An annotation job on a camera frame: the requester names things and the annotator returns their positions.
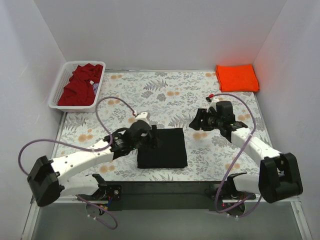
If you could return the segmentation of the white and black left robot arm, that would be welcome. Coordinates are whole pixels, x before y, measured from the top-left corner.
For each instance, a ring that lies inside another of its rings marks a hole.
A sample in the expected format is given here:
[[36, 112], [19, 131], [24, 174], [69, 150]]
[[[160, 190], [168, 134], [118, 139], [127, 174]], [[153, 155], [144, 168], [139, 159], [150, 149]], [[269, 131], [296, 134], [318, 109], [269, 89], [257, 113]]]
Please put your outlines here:
[[87, 177], [77, 174], [96, 165], [127, 156], [131, 151], [157, 147], [157, 126], [137, 120], [129, 128], [120, 128], [103, 139], [65, 157], [38, 158], [27, 176], [27, 182], [39, 207], [55, 202], [59, 197], [72, 195], [103, 199], [107, 184], [97, 173]]

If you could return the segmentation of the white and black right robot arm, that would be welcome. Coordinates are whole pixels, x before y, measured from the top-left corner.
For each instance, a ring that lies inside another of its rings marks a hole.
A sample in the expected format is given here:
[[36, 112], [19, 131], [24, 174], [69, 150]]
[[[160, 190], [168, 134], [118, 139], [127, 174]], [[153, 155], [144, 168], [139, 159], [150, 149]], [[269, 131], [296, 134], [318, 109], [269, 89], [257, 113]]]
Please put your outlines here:
[[281, 153], [255, 137], [253, 130], [236, 120], [230, 101], [213, 101], [208, 109], [199, 108], [189, 127], [196, 131], [219, 130], [259, 166], [257, 176], [227, 172], [216, 191], [217, 196], [227, 193], [230, 198], [237, 199], [247, 192], [274, 203], [303, 193], [297, 158], [292, 153]]

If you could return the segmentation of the lavender garment in basket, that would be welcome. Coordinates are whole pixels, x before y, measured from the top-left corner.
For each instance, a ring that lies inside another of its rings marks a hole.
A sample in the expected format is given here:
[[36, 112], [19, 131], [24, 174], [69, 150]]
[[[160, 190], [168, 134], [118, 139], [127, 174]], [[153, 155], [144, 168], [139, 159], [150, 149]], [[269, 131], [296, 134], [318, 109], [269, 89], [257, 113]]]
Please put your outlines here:
[[94, 93], [95, 95], [97, 95], [97, 92], [98, 92], [98, 88], [99, 88], [100, 83], [99, 83], [99, 82], [90, 81], [90, 84], [92, 85], [93, 93]]

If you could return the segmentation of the floral patterned table mat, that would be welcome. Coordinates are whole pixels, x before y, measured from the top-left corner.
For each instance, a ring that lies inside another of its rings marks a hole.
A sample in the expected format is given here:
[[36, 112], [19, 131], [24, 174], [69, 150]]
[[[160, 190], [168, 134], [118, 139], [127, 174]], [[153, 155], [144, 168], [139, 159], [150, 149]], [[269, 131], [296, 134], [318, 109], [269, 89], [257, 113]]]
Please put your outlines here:
[[182, 169], [139, 169], [137, 153], [102, 163], [82, 172], [100, 174], [107, 181], [219, 181], [226, 171], [259, 174], [259, 166], [218, 130], [189, 128], [199, 108], [206, 108], [206, 96], [219, 93], [212, 71], [107, 72], [99, 96], [98, 114], [68, 113], [58, 139], [89, 147], [107, 131], [129, 127], [132, 110], [148, 112], [150, 122], [160, 129], [182, 128], [187, 166]]

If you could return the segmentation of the white plastic laundry basket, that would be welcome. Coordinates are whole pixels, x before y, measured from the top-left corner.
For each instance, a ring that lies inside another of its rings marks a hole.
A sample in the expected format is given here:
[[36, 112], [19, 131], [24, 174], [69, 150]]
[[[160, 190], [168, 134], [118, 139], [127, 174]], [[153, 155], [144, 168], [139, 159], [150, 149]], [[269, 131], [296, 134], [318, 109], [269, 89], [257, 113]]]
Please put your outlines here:
[[[101, 65], [102, 72], [100, 76], [99, 85], [97, 92], [93, 101], [93, 104], [88, 106], [59, 106], [58, 101], [64, 92], [64, 87], [69, 83], [69, 79], [73, 75], [73, 72], [78, 66], [85, 66], [86, 64]], [[65, 113], [94, 113], [96, 108], [96, 103], [99, 99], [100, 90], [103, 83], [104, 73], [106, 69], [106, 64], [103, 61], [94, 60], [78, 60], [78, 61], [68, 61], [66, 62], [54, 82], [51, 93], [48, 98], [48, 106], [52, 109], [60, 110]]]

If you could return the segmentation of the black t-shirt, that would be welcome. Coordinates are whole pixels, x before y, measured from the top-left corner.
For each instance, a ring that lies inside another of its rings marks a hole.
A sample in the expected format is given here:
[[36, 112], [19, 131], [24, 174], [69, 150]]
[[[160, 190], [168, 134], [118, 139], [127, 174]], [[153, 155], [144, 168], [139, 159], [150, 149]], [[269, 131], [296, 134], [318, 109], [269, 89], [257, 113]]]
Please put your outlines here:
[[182, 128], [157, 129], [153, 125], [151, 136], [151, 143], [138, 149], [139, 169], [183, 169], [188, 166]]

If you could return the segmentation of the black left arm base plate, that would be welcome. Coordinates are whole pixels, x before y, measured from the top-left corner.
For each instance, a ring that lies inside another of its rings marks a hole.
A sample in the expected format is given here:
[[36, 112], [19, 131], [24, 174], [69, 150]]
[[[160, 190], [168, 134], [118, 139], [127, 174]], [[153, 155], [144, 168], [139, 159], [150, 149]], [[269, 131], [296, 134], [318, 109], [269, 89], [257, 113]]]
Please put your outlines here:
[[92, 195], [80, 194], [87, 201], [119, 201], [122, 198], [122, 186], [119, 184], [98, 185]]

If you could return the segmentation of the folded orange t-shirt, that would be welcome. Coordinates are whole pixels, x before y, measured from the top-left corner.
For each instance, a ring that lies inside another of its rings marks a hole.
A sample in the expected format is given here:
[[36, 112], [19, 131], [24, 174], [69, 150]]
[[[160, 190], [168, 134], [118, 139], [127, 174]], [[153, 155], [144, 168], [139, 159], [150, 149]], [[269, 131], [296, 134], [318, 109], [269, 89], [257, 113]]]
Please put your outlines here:
[[215, 71], [221, 92], [258, 92], [259, 81], [251, 64], [217, 65]]

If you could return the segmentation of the red t-shirt in basket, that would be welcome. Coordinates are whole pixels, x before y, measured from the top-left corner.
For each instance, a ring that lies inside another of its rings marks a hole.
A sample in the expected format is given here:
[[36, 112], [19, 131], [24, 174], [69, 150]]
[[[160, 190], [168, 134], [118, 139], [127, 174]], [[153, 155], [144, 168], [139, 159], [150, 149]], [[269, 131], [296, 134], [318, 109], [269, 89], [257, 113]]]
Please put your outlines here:
[[93, 85], [98, 85], [103, 72], [101, 64], [78, 65], [63, 88], [58, 106], [90, 106], [94, 103], [96, 93]]

